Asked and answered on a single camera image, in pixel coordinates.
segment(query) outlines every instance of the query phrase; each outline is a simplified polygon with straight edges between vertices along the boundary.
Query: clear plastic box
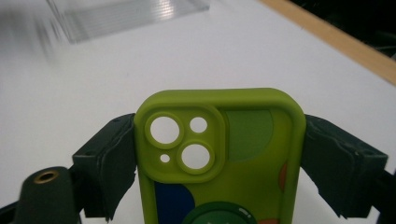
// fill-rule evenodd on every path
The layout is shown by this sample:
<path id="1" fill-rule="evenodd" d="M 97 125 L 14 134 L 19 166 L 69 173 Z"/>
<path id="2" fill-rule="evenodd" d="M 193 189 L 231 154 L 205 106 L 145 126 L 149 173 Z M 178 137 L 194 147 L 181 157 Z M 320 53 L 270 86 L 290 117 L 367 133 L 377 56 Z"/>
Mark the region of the clear plastic box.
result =
<path id="1" fill-rule="evenodd" d="M 209 9 L 206 0 L 47 0 L 71 43 Z"/>

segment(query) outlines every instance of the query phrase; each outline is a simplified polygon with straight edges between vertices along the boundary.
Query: white surface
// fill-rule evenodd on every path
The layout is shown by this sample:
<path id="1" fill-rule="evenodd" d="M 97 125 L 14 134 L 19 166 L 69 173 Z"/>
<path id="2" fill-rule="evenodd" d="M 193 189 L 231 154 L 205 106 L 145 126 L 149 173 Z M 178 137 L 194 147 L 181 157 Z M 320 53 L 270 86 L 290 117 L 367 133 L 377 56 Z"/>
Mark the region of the white surface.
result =
<path id="1" fill-rule="evenodd" d="M 212 0 L 204 13 L 73 46 L 37 32 L 43 12 L 41 3 L 0 5 L 0 206 L 18 199 L 28 175 L 71 166 L 108 121 L 169 89 L 280 89 L 306 114 L 389 154 L 389 172 L 396 167 L 394 86 L 256 1 Z M 374 224 L 376 216 L 338 218 L 301 172 L 293 223 Z M 113 223 L 143 223 L 137 181 Z"/>

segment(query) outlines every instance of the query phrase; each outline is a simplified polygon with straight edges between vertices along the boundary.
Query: phone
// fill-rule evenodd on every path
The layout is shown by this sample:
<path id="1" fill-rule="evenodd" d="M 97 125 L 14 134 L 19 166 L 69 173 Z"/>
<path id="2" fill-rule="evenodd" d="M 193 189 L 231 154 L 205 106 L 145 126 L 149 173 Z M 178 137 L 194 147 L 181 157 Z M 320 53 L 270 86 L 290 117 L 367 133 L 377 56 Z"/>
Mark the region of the phone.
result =
<path id="1" fill-rule="evenodd" d="M 134 117 L 146 224 L 290 224 L 302 109 L 274 89 L 161 91 Z"/>

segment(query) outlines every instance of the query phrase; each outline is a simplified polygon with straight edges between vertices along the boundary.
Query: green phone case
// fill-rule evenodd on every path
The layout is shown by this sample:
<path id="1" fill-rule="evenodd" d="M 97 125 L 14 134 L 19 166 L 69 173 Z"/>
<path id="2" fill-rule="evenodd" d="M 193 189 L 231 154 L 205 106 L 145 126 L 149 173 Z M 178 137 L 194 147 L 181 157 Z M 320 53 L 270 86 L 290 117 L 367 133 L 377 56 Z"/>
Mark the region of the green phone case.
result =
<path id="1" fill-rule="evenodd" d="M 145 223 L 290 224 L 304 132 L 274 89 L 150 96 L 134 117 Z"/>

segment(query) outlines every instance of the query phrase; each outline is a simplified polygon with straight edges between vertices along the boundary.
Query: blue shape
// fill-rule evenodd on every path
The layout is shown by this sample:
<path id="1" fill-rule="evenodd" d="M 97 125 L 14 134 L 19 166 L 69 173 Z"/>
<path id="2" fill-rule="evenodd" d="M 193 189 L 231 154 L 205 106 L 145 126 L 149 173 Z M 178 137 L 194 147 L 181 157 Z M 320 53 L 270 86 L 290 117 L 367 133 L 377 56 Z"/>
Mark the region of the blue shape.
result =
<path id="1" fill-rule="evenodd" d="M 180 224 L 195 207 L 191 193 L 180 184 L 155 182 L 159 224 Z"/>

